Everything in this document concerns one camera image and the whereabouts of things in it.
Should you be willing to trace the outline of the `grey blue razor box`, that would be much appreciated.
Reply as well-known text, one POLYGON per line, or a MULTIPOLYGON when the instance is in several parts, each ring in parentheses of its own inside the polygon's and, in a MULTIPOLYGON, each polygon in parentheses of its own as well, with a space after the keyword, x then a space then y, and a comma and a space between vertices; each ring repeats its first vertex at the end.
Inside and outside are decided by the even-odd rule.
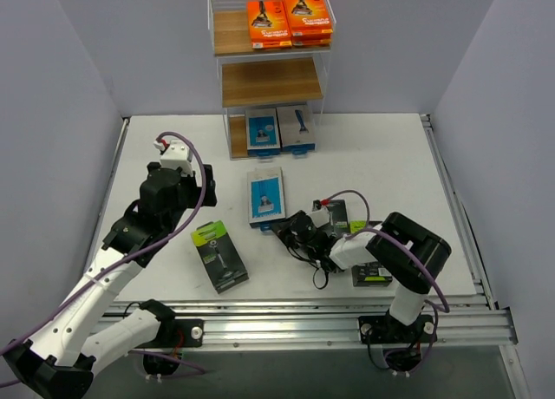
POLYGON ((284 152, 306 154, 316 150, 316 128, 307 105, 277 107, 281 148, 284 152))

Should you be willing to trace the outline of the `black box with face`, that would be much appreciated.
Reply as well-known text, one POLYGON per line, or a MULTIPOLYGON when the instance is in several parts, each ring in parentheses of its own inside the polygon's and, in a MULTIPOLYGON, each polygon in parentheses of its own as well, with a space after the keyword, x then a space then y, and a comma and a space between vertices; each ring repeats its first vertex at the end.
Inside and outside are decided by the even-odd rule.
POLYGON ((357 264, 351 268, 351 276, 354 287, 387 287, 393 282, 391 274, 373 258, 362 245, 356 254, 357 258, 367 259, 364 264, 357 264))

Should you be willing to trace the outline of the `large orange Fusion5 razor box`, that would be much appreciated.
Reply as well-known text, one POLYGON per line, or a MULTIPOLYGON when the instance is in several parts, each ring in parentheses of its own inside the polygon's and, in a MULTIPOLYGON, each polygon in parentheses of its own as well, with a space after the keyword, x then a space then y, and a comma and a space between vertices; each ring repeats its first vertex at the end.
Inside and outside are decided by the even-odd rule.
POLYGON ((251 0, 246 4, 248 32, 255 50, 292 47, 283 0, 251 0))

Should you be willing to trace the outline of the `black green razor box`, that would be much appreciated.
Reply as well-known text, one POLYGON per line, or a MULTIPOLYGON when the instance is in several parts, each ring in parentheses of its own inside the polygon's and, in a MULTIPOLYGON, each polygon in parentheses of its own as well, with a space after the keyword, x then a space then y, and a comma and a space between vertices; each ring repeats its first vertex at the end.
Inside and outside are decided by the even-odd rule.
POLYGON ((197 228, 191 238, 218 294, 249 279, 245 264, 221 220, 197 228))
POLYGON ((325 205, 329 214, 330 222, 323 228, 328 236, 341 238, 349 232, 349 220, 346 204, 343 199, 333 199, 325 205))

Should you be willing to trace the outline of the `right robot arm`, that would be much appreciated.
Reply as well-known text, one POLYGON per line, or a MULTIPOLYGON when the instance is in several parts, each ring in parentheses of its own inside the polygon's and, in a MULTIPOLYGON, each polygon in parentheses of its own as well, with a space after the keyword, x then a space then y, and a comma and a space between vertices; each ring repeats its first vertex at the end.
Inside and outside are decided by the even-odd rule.
POLYGON ((324 230, 327 215, 299 211, 271 226, 271 231, 297 260, 325 274, 354 266, 377 263, 398 283, 388 308, 385 330, 394 340, 407 339, 416 330, 416 319, 434 291, 441 301, 438 311, 450 306, 436 282, 452 254, 450 244, 399 212, 378 226, 365 226, 341 237, 324 230))

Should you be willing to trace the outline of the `blue Harry's box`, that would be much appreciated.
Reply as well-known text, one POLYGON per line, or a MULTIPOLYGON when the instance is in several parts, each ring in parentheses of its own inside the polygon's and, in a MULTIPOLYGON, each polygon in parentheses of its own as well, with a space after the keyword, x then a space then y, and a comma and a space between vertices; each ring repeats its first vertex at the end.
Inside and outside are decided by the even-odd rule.
POLYGON ((248 222, 262 232, 271 223, 285 219, 283 171, 281 167, 255 169, 247 173, 248 222))
POLYGON ((253 157, 280 154, 281 142, 275 108, 248 108, 245 111, 246 151, 253 157))

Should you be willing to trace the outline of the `black green razor box front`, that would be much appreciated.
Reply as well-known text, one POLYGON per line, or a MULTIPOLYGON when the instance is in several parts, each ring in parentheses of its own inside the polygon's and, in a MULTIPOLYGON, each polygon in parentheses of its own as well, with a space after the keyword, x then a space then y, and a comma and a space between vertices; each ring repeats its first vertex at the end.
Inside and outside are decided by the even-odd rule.
POLYGON ((245 264, 221 220, 197 228, 191 238, 218 294, 249 279, 245 264))

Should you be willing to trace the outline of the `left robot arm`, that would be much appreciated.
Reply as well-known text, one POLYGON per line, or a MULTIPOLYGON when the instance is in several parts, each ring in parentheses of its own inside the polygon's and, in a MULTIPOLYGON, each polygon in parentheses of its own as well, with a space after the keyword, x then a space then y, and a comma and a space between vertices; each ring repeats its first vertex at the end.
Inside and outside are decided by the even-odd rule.
POLYGON ((212 166, 202 165, 200 173, 201 186, 180 167, 148 164, 139 198, 114 222, 59 311, 3 353, 19 382, 43 398, 82 398, 95 376, 130 350, 174 341, 175 314, 153 299, 100 333, 91 331, 127 284, 184 228, 184 212, 216 206, 212 166))

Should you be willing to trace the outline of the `narrow orange Fusion5 razor box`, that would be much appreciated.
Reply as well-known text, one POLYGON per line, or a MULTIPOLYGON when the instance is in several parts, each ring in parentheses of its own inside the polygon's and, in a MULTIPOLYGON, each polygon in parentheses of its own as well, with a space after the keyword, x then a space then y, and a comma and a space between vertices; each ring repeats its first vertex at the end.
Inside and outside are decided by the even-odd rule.
POLYGON ((284 0, 284 8, 293 37, 333 33, 333 22, 325 0, 284 0))

